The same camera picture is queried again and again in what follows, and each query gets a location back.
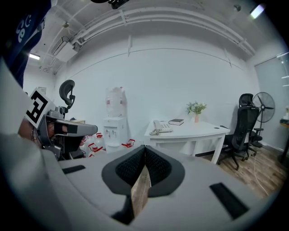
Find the beige corded telephone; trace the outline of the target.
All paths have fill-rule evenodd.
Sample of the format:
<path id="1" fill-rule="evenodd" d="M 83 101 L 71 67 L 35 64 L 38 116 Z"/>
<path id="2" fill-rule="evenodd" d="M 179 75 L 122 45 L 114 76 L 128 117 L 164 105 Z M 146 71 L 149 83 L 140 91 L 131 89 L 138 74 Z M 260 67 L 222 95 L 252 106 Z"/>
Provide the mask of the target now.
<path id="1" fill-rule="evenodd" d="M 153 125 L 154 125 L 154 130 L 149 133 L 152 136 L 156 136 L 159 133 L 171 133 L 171 132 L 173 132 L 172 127 L 166 121 L 154 120 Z"/>

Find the black floor fan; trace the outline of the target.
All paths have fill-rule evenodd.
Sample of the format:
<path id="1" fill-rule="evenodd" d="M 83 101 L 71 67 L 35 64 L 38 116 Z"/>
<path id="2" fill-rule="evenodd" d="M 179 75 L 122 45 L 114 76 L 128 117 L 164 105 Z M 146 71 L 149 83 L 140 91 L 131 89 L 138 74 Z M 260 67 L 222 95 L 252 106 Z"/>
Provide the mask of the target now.
<path id="1" fill-rule="evenodd" d="M 259 128 L 254 128 L 253 146 L 261 148 L 261 132 L 264 130 L 264 123 L 270 121 L 275 113 L 275 102 L 272 96 L 266 92 L 259 92 L 253 97 L 253 104 L 259 108 L 257 121 L 260 123 Z"/>

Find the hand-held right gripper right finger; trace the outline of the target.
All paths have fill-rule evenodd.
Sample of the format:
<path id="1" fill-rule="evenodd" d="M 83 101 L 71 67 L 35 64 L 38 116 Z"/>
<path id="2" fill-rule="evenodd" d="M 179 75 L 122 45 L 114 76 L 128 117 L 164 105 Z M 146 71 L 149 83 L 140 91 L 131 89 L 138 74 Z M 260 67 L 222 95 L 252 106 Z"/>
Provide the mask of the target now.
<path id="1" fill-rule="evenodd" d="M 270 207 L 270 198 L 259 198 L 207 160 L 150 146 L 146 152 L 172 168 L 167 178 L 152 184 L 148 202 L 134 220 L 138 231 L 254 230 Z"/>

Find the white ceiling pipe bundle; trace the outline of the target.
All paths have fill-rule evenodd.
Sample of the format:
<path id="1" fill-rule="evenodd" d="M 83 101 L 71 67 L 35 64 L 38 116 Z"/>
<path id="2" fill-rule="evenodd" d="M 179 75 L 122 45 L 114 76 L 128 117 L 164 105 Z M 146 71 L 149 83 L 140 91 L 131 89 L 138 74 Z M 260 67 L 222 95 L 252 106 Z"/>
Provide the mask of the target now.
<path id="1" fill-rule="evenodd" d="M 72 44 L 83 45 L 92 38 L 121 26 L 146 22 L 170 22 L 191 25 L 213 32 L 242 49 L 249 56 L 256 50 L 249 44 L 244 36 L 231 29 L 224 23 L 207 15 L 173 7 L 144 7 L 130 10 L 118 10 L 112 15 L 98 17 L 88 26 L 80 30 L 71 41 Z"/>

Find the person's left forearm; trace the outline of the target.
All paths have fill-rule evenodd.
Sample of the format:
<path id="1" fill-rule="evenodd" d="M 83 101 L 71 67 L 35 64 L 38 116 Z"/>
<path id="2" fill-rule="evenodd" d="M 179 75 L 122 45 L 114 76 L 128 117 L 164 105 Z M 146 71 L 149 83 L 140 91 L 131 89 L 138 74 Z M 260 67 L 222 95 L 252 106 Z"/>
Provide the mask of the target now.
<path id="1" fill-rule="evenodd" d="M 26 119 L 23 118 L 18 134 L 25 139 L 28 139 L 34 142 L 39 148 L 42 148 L 42 145 L 38 139 L 37 131 L 34 126 Z"/>

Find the pile of clear plastic bags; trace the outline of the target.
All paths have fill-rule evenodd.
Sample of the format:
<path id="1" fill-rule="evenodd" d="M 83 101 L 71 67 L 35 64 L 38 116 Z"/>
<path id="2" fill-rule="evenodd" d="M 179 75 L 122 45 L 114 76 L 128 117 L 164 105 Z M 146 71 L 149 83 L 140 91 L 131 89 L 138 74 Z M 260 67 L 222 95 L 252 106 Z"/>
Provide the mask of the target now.
<path id="1" fill-rule="evenodd" d="M 108 117 L 126 117 L 127 99 L 123 87 L 106 88 Z"/>

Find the person's navy shirt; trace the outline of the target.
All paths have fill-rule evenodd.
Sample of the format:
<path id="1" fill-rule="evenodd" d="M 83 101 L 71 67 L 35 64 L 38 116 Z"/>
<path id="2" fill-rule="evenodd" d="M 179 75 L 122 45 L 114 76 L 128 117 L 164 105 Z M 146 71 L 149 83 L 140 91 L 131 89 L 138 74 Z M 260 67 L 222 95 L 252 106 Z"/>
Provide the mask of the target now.
<path id="1" fill-rule="evenodd" d="M 0 0 L 0 59 L 23 87 L 31 50 L 38 44 L 44 18 L 57 0 Z"/>

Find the white blue flower bouquet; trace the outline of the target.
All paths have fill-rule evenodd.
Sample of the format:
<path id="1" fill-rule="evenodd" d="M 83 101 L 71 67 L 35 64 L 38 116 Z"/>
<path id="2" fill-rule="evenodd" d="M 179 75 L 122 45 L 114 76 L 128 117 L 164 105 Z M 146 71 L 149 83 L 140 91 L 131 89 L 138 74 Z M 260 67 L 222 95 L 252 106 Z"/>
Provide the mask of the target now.
<path id="1" fill-rule="evenodd" d="M 207 108 L 207 105 L 205 103 L 198 103 L 198 102 L 191 103 L 190 102 L 187 104 L 186 111 L 187 111 L 187 114 L 194 113 L 195 115 L 199 115 L 206 108 Z"/>

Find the white ceiling air conditioner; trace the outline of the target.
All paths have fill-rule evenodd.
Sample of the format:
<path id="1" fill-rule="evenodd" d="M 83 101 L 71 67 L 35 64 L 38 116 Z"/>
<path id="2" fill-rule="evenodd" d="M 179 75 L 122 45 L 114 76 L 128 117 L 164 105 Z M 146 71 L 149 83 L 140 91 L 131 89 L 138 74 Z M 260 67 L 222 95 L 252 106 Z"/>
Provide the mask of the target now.
<path id="1" fill-rule="evenodd" d="M 62 62 L 68 62 L 79 51 L 80 45 L 78 43 L 70 43 L 66 36 L 61 37 L 51 50 L 52 56 Z"/>

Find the person's left hand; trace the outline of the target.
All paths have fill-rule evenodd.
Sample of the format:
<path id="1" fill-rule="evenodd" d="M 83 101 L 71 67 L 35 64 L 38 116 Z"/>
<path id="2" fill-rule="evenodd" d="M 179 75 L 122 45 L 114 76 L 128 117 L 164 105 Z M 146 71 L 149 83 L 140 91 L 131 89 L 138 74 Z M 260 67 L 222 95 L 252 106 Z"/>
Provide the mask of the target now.
<path id="1" fill-rule="evenodd" d="M 56 124 L 56 129 L 54 123 L 50 123 L 47 125 L 47 134 L 49 138 L 54 137 L 55 134 L 66 134 L 66 133 L 67 133 L 66 125 Z"/>

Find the white desk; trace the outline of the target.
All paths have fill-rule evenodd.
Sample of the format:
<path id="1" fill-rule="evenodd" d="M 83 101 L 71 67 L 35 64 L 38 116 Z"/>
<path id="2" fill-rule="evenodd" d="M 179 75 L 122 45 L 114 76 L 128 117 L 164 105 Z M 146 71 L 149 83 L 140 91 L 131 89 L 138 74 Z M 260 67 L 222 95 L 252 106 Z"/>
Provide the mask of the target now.
<path id="1" fill-rule="evenodd" d="M 146 145 L 179 149 L 181 153 L 189 156 L 214 151 L 211 162 L 216 164 L 220 156 L 225 135 L 229 134 L 230 129 L 213 125 L 207 122 L 185 121 L 182 125 L 172 125 L 173 132 L 159 133 L 152 136 L 154 125 L 151 122 L 144 134 Z"/>

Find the frosted glass partition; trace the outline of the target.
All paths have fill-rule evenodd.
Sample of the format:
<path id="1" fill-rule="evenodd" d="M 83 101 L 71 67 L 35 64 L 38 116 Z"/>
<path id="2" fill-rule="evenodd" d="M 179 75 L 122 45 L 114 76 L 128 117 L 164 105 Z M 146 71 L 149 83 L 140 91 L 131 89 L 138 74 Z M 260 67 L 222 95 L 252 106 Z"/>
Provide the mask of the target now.
<path id="1" fill-rule="evenodd" d="M 255 66 L 260 92 L 259 99 L 267 107 L 264 116 L 266 122 L 262 124 L 261 132 L 264 144 L 283 151 L 286 146 L 289 129 L 280 124 L 289 107 L 289 52 L 272 58 Z"/>

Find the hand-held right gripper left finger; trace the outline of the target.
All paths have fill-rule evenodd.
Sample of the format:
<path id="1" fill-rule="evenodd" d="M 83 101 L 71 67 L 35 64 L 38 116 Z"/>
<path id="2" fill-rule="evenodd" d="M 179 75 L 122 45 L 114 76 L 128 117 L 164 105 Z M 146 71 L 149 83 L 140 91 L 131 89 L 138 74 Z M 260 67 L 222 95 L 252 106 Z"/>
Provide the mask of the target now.
<path id="1" fill-rule="evenodd" d="M 144 146 L 60 162 L 43 151 L 42 224 L 50 231 L 146 231 L 131 202 L 144 157 Z"/>

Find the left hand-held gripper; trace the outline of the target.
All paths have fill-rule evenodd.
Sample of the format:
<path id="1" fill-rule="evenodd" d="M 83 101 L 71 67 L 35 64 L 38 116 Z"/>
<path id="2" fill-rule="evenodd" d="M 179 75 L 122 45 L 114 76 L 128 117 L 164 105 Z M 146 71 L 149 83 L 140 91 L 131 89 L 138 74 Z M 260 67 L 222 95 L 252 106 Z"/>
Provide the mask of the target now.
<path id="1" fill-rule="evenodd" d="M 32 100 L 32 104 L 29 106 L 25 118 L 36 129 L 42 145 L 41 149 L 53 152 L 57 160 L 61 155 L 61 138 L 64 136 L 93 135 L 98 132 L 96 125 L 64 120 L 63 108 L 56 107 L 38 88 L 34 89 L 29 98 Z M 52 138 L 49 138 L 47 134 L 47 125 L 50 123 L 55 124 L 55 136 Z"/>

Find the black mesh office chair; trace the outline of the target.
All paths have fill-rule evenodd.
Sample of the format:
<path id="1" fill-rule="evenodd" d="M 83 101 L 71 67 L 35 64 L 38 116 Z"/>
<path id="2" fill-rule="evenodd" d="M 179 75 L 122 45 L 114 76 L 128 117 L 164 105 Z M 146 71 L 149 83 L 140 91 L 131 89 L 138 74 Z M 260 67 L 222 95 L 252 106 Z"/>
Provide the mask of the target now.
<path id="1" fill-rule="evenodd" d="M 217 161 L 220 165 L 225 159 L 232 158 L 236 164 L 236 170 L 239 169 L 237 157 L 242 161 L 249 158 L 249 148 L 251 145 L 251 133 L 259 116 L 259 108 L 253 104 L 253 95 L 251 93 L 242 94 L 239 98 L 237 123 L 233 134 L 226 135 L 224 139 L 224 156 Z"/>

